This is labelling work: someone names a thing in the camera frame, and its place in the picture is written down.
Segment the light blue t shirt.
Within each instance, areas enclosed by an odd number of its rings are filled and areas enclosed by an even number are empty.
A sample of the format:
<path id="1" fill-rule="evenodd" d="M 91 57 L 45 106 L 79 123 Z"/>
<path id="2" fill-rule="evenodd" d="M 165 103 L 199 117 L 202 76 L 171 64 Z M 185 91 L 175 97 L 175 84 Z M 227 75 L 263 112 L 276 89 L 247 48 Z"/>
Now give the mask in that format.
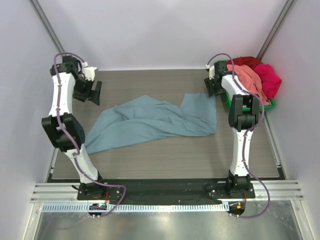
<path id="1" fill-rule="evenodd" d="M 217 131 L 215 97 L 185 93 L 180 106 L 148 95 L 104 110 L 85 140 L 88 154 L 165 137 L 205 137 Z"/>

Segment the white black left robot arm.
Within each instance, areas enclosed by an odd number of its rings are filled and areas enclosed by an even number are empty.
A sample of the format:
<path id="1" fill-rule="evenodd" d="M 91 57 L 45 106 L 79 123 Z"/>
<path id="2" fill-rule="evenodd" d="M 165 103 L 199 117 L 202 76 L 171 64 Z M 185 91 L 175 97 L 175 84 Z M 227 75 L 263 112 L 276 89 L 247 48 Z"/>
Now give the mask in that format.
<path id="1" fill-rule="evenodd" d="M 75 187 L 80 200 L 100 200 L 106 195 L 99 171 L 94 167 L 85 147 L 84 128 L 73 114 L 73 101 L 90 101 L 100 105 L 102 82 L 95 82 L 97 68 L 73 53 L 62 53 L 62 62 L 54 62 L 52 105 L 41 125 L 54 148 L 72 162 L 80 184 Z"/>

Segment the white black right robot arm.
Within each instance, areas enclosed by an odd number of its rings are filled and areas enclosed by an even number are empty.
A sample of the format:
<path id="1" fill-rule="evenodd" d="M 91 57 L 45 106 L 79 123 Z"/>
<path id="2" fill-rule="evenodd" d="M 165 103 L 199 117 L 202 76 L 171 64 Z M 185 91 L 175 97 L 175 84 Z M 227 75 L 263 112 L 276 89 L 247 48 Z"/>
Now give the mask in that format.
<path id="1" fill-rule="evenodd" d="M 253 185 L 249 170 L 250 143 L 253 130 L 260 122 L 259 96 L 250 92 L 239 80 L 235 67 L 228 70 L 226 61 L 206 64 L 208 78 L 204 80 L 208 96 L 228 93 L 231 105 L 228 124 L 233 133 L 232 162 L 225 183 L 209 183 L 206 188 L 209 197 L 214 200 L 226 198 L 254 198 Z"/>

